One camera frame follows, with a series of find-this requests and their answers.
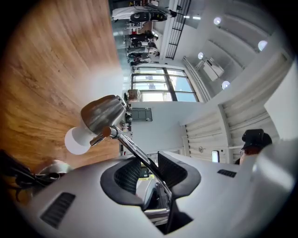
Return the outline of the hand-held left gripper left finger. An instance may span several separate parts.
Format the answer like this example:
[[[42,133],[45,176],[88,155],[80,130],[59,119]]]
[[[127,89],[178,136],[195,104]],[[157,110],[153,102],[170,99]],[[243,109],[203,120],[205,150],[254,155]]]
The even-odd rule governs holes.
[[[103,172],[129,159],[110,159],[74,169],[40,191],[23,208],[28,223],[45,238],[162,238],[139,206],[120,205],[103,191]],[[42,215],[62,193],[75,196],[57,228]]]

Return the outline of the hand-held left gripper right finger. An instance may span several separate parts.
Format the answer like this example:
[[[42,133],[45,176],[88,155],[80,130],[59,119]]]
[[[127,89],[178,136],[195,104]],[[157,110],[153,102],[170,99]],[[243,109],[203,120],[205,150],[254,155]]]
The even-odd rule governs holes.
[[[172,187],[168,238],[252,238],[278,212],[278,160],[271,151],[249,157],[242,165],[171,152],[160,156],[187,172]]]

